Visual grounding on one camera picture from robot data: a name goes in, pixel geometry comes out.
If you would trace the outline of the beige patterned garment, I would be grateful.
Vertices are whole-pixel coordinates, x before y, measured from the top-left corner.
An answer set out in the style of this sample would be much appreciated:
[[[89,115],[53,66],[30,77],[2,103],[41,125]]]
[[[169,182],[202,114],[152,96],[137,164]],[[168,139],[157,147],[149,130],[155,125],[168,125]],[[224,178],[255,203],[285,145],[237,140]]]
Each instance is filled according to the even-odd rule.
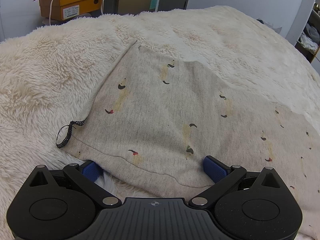
[[[210,187],[207,155],[250,171],[274,167],[303,212],[300,231],[319,239],[319,133],[200,62],[132,42],[57,146],[159,197],[191,199]]]

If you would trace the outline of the wardrobe shelf with clothes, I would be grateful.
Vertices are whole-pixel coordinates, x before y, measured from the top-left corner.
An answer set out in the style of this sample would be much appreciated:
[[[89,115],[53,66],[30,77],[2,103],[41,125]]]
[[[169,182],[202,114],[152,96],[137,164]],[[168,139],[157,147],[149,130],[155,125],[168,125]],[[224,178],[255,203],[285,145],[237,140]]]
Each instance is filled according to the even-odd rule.
[[[315,2],[295,48],[312,63],[319,61],[319,3]]]

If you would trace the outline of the cream fluffy blanket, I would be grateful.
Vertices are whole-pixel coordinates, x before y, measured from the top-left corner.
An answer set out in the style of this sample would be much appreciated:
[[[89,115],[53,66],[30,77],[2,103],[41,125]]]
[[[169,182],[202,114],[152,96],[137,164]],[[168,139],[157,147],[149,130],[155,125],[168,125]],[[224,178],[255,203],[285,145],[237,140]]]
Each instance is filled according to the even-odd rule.
[[[228,6],[80,18],[1,43],[1,239],[6,212],[37,164],[75,158],[57,131],[85,104],[131,40],[200,61],[227,83],[303,114],[319,129],[319,74],[285,38]]]

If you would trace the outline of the orange cardboard shoebox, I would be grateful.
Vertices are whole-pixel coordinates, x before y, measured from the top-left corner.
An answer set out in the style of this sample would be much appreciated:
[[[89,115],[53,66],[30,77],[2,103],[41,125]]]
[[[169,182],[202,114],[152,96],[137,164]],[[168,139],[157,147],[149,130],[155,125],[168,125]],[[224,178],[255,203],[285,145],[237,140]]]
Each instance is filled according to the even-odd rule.
[[[103,0],[39,0],[41,16],[56,21],[101,9]]]

